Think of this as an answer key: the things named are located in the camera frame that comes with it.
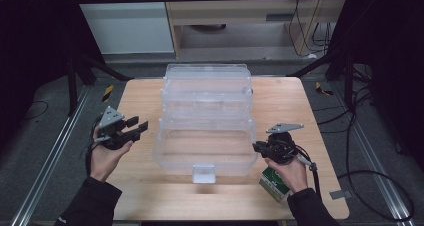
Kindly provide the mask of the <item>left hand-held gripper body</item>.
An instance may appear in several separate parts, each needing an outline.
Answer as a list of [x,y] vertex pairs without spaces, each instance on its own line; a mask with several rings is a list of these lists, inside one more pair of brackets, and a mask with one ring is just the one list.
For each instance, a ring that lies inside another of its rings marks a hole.
[[139,122],[135,126],[127,127],[127,120],[121,112],[108,106],[96,123],[98,131],[95,142],[107,149],[118,150],[128,141],[138,141],[141,133],[134,132],[134,129],[139,126]]

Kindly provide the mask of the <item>green white carton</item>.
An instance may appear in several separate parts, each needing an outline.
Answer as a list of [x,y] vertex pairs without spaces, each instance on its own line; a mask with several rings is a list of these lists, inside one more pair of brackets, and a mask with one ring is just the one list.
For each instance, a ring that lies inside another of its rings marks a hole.
[[270,167],[262,171],[259,184],[277,202],[281,202],[285,199],[290,192],[290,189],[285,185],[280,175]]

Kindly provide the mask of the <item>black stand leg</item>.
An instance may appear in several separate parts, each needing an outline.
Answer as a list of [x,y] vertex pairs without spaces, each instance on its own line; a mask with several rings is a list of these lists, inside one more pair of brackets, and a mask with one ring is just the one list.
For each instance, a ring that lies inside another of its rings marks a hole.
[[315,60],[306,67],[288,74],[288,77],[301,78],[308,72],[311,72],[318,67],[328,64],[329,67],[325,73],[327,80],[332,81],[337,79],[340,75],[344,75],[344,102],[349,110],[354,109],[353,105],[353,57],[348,50],[330,50],[325,56]]
[[74,114],[78,106],[76,76],[79,76],[85,85],[93,85],[96,82],[96,77],[91,71],[92,67],[103,71],[104,73],[112,76],[117,80],[131,80],[131,77],[125,76],[109,68],[105,63],[101,63],[100,61],[93,59],[87,55],[78,55],[71,57],[66,62],[69,92],[69,116],[72,116]]

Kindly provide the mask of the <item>person's right hand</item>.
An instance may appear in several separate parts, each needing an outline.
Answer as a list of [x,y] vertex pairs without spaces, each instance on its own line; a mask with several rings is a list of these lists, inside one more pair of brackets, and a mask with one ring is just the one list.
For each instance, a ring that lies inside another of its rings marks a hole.
[[284,184],[293,193],[298,193],[308,188],[306,168],[299,160],[294,159],[285,165],[280,165],[269,158],[266,158],[265,162],[280,175]]

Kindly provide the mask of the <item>aluminium floor rail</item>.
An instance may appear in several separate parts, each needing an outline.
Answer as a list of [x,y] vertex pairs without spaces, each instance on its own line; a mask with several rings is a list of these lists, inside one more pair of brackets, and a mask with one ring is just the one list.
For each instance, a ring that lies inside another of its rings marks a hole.
[[[370,141],[367,139],[365,132],[360,124],[356,114],[356,101],[353,99],[354,109],[349,110],[344,102],[344,87],[339,84],[333,86],[333,91],[336,98],[339,100],[342,108],[346,111],[345,116],[348,121],[346,131],[346,155],[345,169],[346,172],[341,175],[341,178],[346,178],[353,195],[374,214],[395,223],[397,226],[416,226],[413,216],[415,213],[415,204],[409,197],[406,190],[393,178],[391,178],[382,162],[372,149]],[[367,165],[367,169],[352,170],[351,164],[354,162],[350,156],[351,139],[354,139],[356,145],[361,151]],[[365,197],[360,194],[357,187],[353,183],[352,177],[356,175],[370,175],[382,195],[385,204],[388,207],[389,214],[385,215],[381,209],[373,207],[370,202],[367,202]]]
[[27,226],[33,212],[51,178],[61,154],[70,138],[73,129],[82,113],[82,110],[87,102],[90,94],[91,86],[83,86],[80,95],[77,98],[77,105],[73,113],[70,114],[59,135],[56,138],[41,170],[39,171],[31,189],[27,193],[25,200],[21,204],[19,210],[11,220],[10,226]]

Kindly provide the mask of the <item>person's left hand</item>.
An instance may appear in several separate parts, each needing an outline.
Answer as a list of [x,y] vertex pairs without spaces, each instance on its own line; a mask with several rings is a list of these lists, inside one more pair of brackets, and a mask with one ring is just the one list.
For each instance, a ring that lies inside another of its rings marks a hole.
[[132,145],[133,142],[128,141],[120,149],[110,150],[99,143],[93,143],[89,176],[99,182],[105,182]]

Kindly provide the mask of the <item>clear plastic storage box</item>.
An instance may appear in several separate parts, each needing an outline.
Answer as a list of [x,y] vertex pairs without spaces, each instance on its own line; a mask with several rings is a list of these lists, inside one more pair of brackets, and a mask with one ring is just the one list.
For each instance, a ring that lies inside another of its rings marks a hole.
[[257,160],[251,73],[244,64],[170,64],[153,159],[168,175],[214,183]]

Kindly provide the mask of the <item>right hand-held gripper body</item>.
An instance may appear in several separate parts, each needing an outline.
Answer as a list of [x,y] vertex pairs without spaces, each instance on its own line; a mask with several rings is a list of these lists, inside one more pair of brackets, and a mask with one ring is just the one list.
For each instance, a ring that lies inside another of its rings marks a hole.
[[300,147],[296,145],[290,135],[291,130],[303,128],[303,124],[276,123],[268,128],[267,149],[265,158],[284,165],[291,162],[300,153]]

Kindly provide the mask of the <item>light wooden desk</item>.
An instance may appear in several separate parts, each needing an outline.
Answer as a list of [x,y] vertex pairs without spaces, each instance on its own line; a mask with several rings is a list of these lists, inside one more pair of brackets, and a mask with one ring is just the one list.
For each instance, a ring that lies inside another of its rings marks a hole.
[[295,52],[312,49],[312,35],[318,24],[335,23],[345,0],[243,0],[169,2],[170,24],[188,25],[283,23]]

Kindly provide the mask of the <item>grey tape piece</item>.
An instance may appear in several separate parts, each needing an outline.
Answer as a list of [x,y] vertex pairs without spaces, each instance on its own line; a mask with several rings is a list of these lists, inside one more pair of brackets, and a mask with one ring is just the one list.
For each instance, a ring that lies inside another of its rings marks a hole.
[[330,196],[333,200],[341,199],[341,198],[348,199],[352,197],[352,193],[349,190],[346,190],[346,191],[338,190],[338,191],[330,192]]

